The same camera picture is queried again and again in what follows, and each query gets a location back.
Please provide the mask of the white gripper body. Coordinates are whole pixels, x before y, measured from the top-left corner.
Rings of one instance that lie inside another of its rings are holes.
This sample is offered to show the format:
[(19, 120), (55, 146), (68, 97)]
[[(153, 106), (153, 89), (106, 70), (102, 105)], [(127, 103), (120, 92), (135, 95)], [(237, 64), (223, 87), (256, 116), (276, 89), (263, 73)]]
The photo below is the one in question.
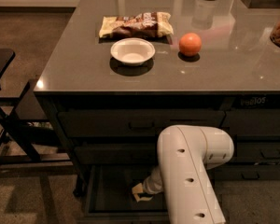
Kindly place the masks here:
[(151, 195), (163, 192), (161, 170), (159, 167), (154, 167), (151, 174), (144, 180), (143, 191)]

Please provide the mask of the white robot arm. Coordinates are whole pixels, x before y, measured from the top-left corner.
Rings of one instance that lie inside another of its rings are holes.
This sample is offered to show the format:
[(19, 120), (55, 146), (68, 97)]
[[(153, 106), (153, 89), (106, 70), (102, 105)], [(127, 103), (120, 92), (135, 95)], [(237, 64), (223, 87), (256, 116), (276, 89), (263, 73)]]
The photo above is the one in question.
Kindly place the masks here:
[(171, 224), (225, 224), (207, 171), (228, 162), (233, 152), (231, 137), (218, 128), (170, 126), (158, 138), (158, 166), (132, 194), (140, 202), (162, 192)]

